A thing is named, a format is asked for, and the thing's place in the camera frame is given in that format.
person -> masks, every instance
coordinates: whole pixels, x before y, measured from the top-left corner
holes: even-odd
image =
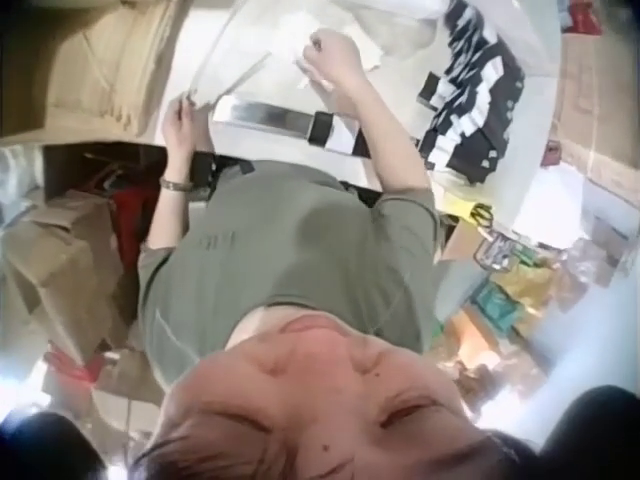
[[[350,38],[319,30],[304,58],[350,102],[383,195],[369,209],[326,173],[253,162],[185,235],[193,107],[172,103],[139,268],[167,395],[134,477],[499,478],[511,450],[421,355],[439,235],[423,161]]]

gray t-shirt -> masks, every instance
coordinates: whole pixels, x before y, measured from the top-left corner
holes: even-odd
[[[270,305],[322,310],[422,352],[434,324],[432,192],[384,194],[370,209],[324,172],[254,165],[221,179],[177,248],[141,256],[140,320],[160,382],[223,349],[243,317]]]

bracelet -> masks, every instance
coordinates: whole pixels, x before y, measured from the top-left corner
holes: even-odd
[[[160,178],[160,187],[164,188],[165,190],[170,190],[172,192],[188,193],[188,192],[191,192],[193,190],[193,183],[191,183],[191,182],[188,182],[188,183],[170,182],[169,180],[165,179],[164,177],[161,177]]]

lip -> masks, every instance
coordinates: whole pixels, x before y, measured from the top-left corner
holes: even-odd
[[[310,330],[330,330],[345,338],[349,336],[349,331],[335,320],[316,315],[296,318],[282,327],[280,333],[301,333]]]

